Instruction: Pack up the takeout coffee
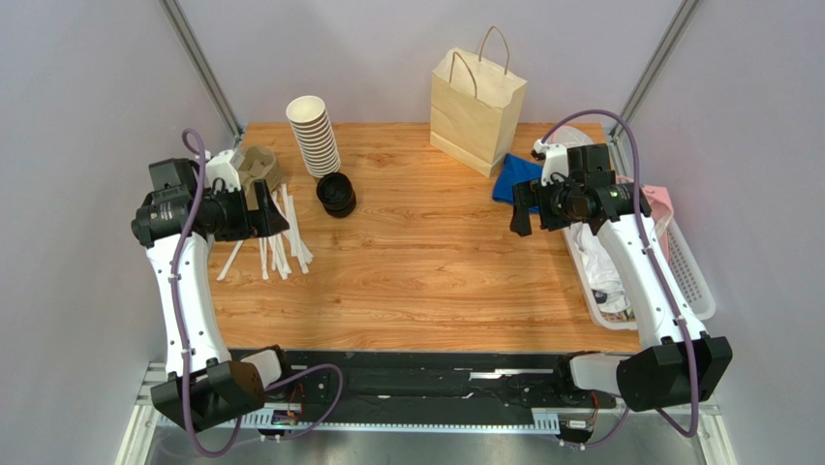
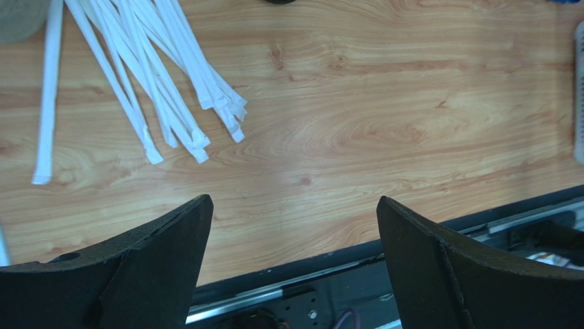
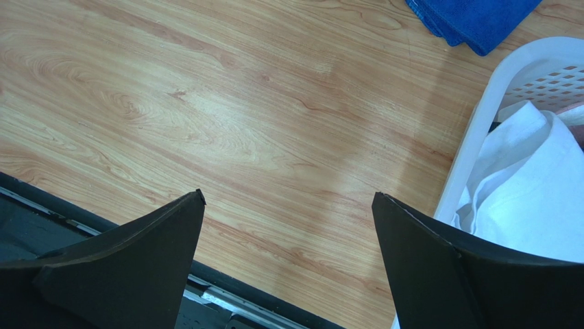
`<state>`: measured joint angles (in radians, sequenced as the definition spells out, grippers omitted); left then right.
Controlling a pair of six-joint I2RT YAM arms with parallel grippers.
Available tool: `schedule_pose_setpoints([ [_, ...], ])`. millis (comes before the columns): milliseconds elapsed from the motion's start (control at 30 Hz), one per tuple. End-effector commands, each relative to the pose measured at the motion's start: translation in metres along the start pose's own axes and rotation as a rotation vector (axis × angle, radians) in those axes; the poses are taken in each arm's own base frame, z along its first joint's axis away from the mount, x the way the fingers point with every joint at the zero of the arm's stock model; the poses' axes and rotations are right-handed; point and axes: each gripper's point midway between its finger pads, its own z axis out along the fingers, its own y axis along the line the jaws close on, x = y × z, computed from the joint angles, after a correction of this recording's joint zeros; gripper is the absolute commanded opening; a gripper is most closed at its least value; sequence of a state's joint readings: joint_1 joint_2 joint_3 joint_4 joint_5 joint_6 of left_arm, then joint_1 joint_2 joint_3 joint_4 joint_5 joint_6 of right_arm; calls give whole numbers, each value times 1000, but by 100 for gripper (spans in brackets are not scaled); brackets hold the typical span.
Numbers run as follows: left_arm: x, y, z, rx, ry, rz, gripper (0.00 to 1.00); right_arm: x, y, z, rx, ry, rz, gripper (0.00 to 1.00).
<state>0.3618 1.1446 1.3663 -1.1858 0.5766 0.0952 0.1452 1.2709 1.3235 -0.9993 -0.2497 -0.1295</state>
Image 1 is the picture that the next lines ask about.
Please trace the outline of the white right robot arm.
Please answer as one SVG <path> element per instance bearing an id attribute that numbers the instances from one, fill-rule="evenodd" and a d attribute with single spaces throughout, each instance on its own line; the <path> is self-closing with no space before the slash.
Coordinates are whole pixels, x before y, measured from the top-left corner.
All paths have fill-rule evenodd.
<path id="1" fill-rule="evenodd" d="M 533 154 L 542 172 L 513 186 L 511 231 L 531 234 L 532 208 L 547 231 L 588 226 L 620 275 L 642 348 L 632 356 L 569 355 L 561 364 L 568 384 L 620 396 L 633 412 L 709 400 L 732 348 L 690 308 L 657 244 L 640 187 L 618 181 L 604 144 L 567 148 L 539 140 Z"/>

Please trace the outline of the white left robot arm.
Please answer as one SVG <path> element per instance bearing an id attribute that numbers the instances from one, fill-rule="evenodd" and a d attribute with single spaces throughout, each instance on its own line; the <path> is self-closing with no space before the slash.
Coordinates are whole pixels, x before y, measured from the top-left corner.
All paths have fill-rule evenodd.
<path id="1" fill-rule="evenodd" d="M 230 354 L 208 283 L 209 243 L 263 238 L 289 223 L 263 179 L 253 183 L 257 206 L 250 208 L 242 190 L 200 182 L 193 160 L 167 159 L 148 170 L 153 190 L 131 227 L 157 279 L 168 340 L 167 378 L 151 389 L 151 400 L 177 425 L 200 432 L 262 408 L 285 362 L 277 345 L 240 359 Z"/>

